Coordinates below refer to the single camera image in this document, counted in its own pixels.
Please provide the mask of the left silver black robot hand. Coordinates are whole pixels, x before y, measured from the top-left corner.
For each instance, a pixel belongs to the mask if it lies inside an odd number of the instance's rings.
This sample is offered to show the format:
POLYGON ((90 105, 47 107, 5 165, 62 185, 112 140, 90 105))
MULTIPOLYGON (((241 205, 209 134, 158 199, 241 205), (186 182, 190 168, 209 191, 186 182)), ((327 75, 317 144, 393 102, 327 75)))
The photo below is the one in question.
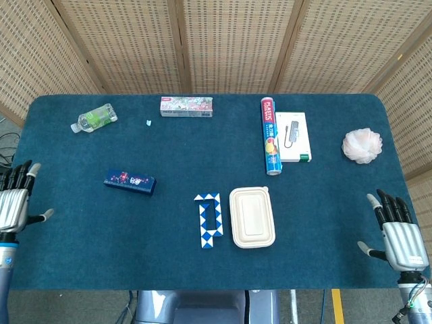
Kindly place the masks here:
POLYGON ((28 202, 40 168, 40 163, 28 160, 0 172, 0 234, 20 233, 27 225, 45 222, 54 214, 54 209, 39 215, 28 214, 28 202))

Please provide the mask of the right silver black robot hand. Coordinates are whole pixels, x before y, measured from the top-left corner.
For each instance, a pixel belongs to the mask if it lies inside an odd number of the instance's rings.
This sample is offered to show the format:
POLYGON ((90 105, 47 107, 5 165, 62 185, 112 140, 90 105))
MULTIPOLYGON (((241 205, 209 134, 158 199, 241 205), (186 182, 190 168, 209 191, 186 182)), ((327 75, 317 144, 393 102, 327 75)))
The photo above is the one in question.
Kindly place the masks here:
POLYGON ((400 197, 392 197, 378 189, 378 196, 367 194, 381 231, 385 250, 380 251, 358 241, 368 257, 386 261, 398 272, 423 271, 429 266, 427 251, 418 225, 408 205, 400 197))

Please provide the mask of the blue glasses case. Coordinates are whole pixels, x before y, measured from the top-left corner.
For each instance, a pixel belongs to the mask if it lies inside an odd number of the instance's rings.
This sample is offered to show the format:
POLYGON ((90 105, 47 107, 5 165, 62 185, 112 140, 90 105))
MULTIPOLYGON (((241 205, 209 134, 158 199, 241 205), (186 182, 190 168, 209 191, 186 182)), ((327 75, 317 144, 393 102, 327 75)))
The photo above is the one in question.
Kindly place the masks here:
POLYGON ((155 190, 157 181, 149 175, 110 169, 103 183, 108 187, 151 196, 155 190))

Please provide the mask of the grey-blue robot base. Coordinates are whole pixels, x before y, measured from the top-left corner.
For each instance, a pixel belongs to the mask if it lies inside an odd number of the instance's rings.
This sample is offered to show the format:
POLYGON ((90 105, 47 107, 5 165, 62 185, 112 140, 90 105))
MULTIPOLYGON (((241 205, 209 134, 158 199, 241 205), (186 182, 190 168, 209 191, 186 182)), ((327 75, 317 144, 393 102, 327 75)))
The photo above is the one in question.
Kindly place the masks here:
POLYGON ((134 324, 279 324, 276 290, 141 290, 134 324))

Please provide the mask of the yellow floor tape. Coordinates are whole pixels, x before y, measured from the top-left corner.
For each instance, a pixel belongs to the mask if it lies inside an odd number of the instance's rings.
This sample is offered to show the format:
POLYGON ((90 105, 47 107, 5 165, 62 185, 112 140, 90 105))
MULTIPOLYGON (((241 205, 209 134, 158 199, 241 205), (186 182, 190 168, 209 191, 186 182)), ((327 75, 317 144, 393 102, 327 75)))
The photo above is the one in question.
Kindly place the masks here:
POLYGON ((331 297, 333 302, 335 324, 345 324, 342 306, 342 295, 340 289, 332 289, 331 297))

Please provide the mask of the pink mesh bath pouf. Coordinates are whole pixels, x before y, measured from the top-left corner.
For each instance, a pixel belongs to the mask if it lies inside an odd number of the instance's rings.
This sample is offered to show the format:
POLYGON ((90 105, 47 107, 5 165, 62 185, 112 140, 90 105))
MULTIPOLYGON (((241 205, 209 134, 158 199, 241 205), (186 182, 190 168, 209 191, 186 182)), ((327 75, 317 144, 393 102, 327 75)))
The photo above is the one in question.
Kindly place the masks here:
POLYGON ((383 139, 370 128, 353 130, 342 141, 342 152, 357 164, 368 164, 382 152, 383 139))

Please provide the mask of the clear green-label water bottle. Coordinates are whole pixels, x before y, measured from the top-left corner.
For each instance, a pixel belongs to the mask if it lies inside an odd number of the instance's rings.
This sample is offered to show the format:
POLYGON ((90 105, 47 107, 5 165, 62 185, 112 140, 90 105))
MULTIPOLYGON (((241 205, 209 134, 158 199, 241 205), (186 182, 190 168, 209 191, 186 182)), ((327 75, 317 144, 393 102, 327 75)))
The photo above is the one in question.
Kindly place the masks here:
POLYGON ((73 133, 81 131, 90 133, 107 124, 117 121, 117 114, 110 103, 78 116, 78 121, 70 127, 73 133))

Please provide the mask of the white USB hub box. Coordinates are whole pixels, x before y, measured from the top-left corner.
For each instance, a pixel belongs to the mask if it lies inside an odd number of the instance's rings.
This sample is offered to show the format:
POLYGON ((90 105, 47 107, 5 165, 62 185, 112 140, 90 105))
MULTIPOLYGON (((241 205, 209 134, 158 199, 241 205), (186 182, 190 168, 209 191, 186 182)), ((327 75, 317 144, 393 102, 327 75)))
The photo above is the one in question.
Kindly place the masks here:
POLYGON ((312 155, 305 113, 277 112, 275 117, 281 162, 310 162, 312 155))

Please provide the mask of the beige lidded food container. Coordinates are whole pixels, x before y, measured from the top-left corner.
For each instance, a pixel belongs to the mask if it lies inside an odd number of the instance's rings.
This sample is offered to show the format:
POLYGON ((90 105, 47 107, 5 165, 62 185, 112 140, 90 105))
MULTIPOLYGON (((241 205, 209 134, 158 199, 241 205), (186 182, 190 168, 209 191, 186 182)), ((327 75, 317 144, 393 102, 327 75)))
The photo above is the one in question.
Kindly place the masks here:
POLYGON ((243 249, 265 248, 275 241, 275 225, 269 189, 243 187, 229 194, 232 237, 243 249))

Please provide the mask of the blue plastic wrap roll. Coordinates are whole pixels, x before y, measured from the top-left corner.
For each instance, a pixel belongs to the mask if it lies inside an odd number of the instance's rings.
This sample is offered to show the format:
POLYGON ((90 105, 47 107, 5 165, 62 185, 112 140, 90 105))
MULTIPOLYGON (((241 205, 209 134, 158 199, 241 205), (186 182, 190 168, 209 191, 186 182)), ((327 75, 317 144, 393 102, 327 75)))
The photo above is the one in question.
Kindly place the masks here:
POLYGON ((263 140, 265 168, 268 176, 277 176, 282 172, 278 149, 275 102, 271 97, 261 99, 261 117, 263 123, 263 140))

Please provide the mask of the blue white snake puzzle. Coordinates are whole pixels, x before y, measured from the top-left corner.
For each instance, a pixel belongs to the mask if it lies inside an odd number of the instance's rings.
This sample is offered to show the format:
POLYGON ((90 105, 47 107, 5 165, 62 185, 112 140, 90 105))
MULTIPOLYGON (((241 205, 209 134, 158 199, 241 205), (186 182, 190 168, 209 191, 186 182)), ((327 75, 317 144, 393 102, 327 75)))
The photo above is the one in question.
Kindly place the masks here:
POLYGON ((202 249, 210 249, 213 247, 213 238, 222 237, 223 235, 223 220, 221 214, 221 197, 218 192, 209 192, 198 194, 194 201, 200 201, 198 206, 200 220, 200 244, 202 249), (207 228, 206 210, 210 206, 209 203, 204 203, 206 200, 212 200, 215 209, 215 229, 207 228))

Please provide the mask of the white floral toothpaste box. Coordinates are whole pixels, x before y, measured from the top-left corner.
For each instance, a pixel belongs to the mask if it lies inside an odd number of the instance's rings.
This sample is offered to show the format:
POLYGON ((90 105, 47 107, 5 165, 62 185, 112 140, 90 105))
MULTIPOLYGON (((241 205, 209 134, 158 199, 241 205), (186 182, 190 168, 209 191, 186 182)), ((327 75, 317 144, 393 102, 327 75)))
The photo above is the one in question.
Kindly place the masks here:
POLYGON ((162 117, 212 117, 212 97, 161 97, 162 117))

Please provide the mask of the teal table cloth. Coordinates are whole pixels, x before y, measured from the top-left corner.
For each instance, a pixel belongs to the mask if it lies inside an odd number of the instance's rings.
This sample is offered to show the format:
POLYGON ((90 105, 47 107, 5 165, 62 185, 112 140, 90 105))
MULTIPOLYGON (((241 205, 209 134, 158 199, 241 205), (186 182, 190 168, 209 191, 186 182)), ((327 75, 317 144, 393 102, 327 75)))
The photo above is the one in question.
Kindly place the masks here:
POLYGON ((358 248, 384 247, 367 200, 376 189, 410 195, 383 103, 372 94, 278 94, 278 111, 306 116, 312 159, 265 171, 258 94, 220 94, 212 117, 162 117, 158 95, 50 95, 35 99, 13 162, 41 168, 29 213, 54 209, 18 235, 13 289, 228 290, 393 288, 386 262, 358 248), (73 133, 78 116, 110 103, 117 121, 73 133), (382 152, 357 164, 348 132, 370 128, 382 152), (152 176, 151 196, 104 185, 110 169, 152 176), (230 192, 269 189, 275 241, 235 245, 230 192), (202 249, 198 194, 221 197, 222 237, 202 249))

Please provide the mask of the woven bamboo folding screen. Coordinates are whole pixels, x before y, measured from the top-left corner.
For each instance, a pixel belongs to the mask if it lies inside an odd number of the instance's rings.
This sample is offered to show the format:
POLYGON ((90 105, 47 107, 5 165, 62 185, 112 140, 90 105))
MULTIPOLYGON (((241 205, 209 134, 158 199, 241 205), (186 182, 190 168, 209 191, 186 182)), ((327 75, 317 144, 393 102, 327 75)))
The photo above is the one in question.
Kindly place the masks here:
POLYGON ((0 129, 80 92, 373 93, 432 203, 432 0, 0 0, 0 129))

